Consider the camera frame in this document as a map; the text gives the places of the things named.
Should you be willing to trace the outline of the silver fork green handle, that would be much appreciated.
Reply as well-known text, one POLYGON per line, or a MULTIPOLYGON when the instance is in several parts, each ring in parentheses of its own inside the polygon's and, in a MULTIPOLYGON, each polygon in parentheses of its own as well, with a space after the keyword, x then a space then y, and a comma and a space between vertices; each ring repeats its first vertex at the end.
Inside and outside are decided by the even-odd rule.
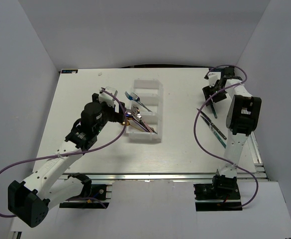
POLYGON ((210 108, 211 108, 211 111, 212 111, 214 118, 217 119, 218 115, 217 115, 216 110, 214 108, 213 102, 210 103, 210 108))

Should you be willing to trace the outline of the purple metallic spoon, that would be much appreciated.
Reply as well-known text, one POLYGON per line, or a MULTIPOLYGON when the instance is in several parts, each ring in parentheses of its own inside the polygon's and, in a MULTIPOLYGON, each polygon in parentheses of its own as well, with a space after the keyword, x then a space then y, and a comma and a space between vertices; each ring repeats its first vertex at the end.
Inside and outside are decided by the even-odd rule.
POLYGON ((142 123, 140 123, 138 120, 135 119, 135 117, 132 115, 132 113, 126 113, 126 117, 127 117, 127 120, 128 120, 128 124, 141 131, 141 132, 153 132, 152 130, 149 130, 148 127, 146 127, 145 125, 143 125, 142 123))

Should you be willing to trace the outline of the knife with dark handle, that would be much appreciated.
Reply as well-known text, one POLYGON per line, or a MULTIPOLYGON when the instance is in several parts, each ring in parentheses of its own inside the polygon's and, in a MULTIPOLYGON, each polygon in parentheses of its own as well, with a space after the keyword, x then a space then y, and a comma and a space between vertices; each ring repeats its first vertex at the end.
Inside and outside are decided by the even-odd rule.
POLYGON ((222 139, 227 140, 225 134, 220 131, 220 129, 211 121, 211 119, 203 111, 200 111, 200 114, 201 114, 200 117, 204 120, 204 122, 213 132, 215 132, 222 139))

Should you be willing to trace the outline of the gold spoon ornate handle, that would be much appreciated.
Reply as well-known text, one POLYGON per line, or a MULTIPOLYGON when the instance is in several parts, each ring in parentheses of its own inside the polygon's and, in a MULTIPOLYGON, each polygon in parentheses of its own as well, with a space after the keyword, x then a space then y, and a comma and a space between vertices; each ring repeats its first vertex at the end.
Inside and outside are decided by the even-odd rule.
POLYGON ((150 127, 149 125, 147 125, 145 123, 140 123, 137 121, 133 121, 133 122, 128 121, 127 123, 123 122, 123 123, 121 123, 121 125, 132 127, 140 132, 156 133, 155 130, 152 127, 150 127))

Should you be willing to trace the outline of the silver spoon pink handle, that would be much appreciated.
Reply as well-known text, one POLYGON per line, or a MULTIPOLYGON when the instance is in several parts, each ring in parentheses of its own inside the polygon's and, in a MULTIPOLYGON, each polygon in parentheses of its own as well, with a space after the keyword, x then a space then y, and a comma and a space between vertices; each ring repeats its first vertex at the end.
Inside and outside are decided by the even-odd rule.
POLYGON ((140 123, 147 124, 140 113, 140 109, 136 105, 132 105, 131 107, 132 115, 135 117, 136 120, 138 120, 140 123))

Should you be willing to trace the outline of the plain silver fork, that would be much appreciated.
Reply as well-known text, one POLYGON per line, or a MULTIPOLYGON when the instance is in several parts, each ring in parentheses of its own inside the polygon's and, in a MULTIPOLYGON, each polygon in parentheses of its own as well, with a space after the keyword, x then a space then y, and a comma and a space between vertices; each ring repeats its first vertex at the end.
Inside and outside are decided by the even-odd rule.
POLYGON ((138 103, 140 106, 142 106, 143 108, 145 108, 148 112, 151 112, 150 109, 148 109, 140 100, 140 97, 138 95, 136 95, 134 92, 130 93, 130 96, 132 98, 133 101, 135 101, 136 103, 138 103))

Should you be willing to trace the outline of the knife with teal handle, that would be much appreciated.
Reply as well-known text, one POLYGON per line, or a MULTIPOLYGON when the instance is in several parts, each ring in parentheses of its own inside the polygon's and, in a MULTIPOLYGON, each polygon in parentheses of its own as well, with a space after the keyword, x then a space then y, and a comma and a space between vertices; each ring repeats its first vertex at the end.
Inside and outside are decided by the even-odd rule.
POLYGON ((217 140, 220 142, 220 144, 226 148, 226 143, 222 140, 222 138, 220 137, 220 135, 213 129, 211 128, 211 131, 213 132, 214 136, 217 138, 217 140))

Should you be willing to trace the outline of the silver spoon green handle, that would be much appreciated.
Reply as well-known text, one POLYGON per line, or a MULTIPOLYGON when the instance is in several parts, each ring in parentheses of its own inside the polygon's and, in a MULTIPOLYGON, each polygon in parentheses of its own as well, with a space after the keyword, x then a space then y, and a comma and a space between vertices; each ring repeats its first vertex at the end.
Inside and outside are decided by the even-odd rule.
POLYGON ((144 132, 155 133, 155 130, 142 120, 139 110, 126 110, 126 117, 133 120, 144 132))

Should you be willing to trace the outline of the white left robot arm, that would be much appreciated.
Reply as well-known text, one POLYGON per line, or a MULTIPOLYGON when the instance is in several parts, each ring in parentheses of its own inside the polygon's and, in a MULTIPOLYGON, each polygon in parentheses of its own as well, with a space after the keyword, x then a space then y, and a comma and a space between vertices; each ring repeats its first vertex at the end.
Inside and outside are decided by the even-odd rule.
POLYGON ((92 181, 84 174, 71 174, 61 184, 56 181, 92 148, 107 122, 123 123, 125 108, 121 106, 115 111, 116 96, 117 90, 110 87, 94 93, 57 150, 56 158, 48 159, 22 182, 13 181, 9 185, 8 209, 29 227, 38 226, 50 209, 65 200, 91 195, 92 181))

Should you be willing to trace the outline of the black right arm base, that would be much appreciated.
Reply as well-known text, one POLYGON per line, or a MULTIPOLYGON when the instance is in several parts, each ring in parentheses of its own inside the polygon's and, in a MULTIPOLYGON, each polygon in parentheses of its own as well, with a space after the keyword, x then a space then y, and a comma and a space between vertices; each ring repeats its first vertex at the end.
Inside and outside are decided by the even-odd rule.
POLYGON ((214 175, 210 184, 195 184, 197 212, 241 211, 241 196, 237 178, 214 175))

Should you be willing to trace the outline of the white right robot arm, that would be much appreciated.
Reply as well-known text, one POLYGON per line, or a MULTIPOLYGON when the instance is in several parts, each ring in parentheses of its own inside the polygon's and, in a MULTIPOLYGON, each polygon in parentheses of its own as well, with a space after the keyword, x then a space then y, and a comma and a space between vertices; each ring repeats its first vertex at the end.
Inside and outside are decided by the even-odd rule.
POLYGON ((208 86, 203 88, 206 106, 231 98, 226 117, 228 136, 223 156, 226 161, 218 168, 217 174, 235 178, 244 144, 257 127, 262 100, 246 90, 241 77, 224 74, 219 78, 210 69, 204 78, 208 80, 208 86))

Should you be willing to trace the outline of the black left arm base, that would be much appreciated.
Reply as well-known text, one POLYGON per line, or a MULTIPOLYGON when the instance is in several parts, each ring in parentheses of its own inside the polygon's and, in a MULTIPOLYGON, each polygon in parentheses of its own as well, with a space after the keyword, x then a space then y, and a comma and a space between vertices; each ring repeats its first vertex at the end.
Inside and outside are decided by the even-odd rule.
POLYGON ((107 209, 110 203, 112 186, 92 184, 90 193, 86 196, 74 196, 61 203, 64 209, 107 209))

